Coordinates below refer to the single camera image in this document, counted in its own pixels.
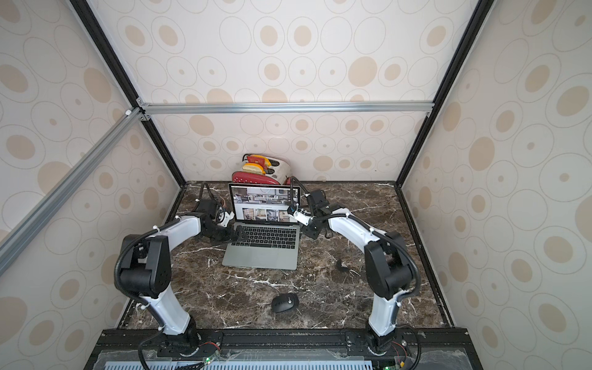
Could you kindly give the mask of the black wireless mouse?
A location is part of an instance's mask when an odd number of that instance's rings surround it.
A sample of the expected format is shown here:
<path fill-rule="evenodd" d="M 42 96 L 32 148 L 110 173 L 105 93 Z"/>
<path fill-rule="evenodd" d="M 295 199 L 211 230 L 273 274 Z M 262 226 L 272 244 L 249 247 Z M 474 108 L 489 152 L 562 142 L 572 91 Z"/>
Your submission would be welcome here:
<path fill-rule="evenodd" d="M 279 294 L 271 301 L 271 311 L 276 314 L 295 310 L 298 306 L 298 295 L 293 292 Z"/>

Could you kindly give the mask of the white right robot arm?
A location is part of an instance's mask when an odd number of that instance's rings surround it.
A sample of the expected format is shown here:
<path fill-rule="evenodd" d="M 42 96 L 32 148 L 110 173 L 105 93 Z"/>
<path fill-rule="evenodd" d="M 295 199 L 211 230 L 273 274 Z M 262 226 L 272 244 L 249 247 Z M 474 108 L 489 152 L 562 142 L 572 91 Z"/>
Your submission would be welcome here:
<path fill-rule="evenodd" d="M 384 353 L 396 338 L 402 301 L 421 291 L 422 276 L 404 238 L 371 226 L 342 205 L 329 203 L 324 191 L 309 191 L 296 177 L 289 180 L 289 200 L 288 214 L 307 237 L 314 240 L 322 231 L 337 233 L 364 254 L 366 280 L 374 294 L 366 342 L 370 351 Z"/>

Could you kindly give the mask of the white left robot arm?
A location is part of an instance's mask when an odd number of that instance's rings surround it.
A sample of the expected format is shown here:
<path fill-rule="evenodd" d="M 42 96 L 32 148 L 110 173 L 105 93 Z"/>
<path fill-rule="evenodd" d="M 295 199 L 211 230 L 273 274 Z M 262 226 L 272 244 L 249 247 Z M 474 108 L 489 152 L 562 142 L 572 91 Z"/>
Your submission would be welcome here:
<path fill-rule="evenodd" d="M 196 207 L 172 221 L 154 226 L 145 234 L 129 234 L 122 242 L 113 270 L 116 289 L 140 304 L 156 319 L 158 332 L 140 342 L 137 352 L 140 365 L 149 368 L 143 348 L 163 339 L 177 348 L 188 348 L 195 355 L 201 337 L 195 319 L 183 309 L 172 287 L 171 251 L 192 237 L 206 237 L 214 243 L 237 240 L 230 225 L 234 214 L 224 207 L 209 183 L 202 183 Z"/>

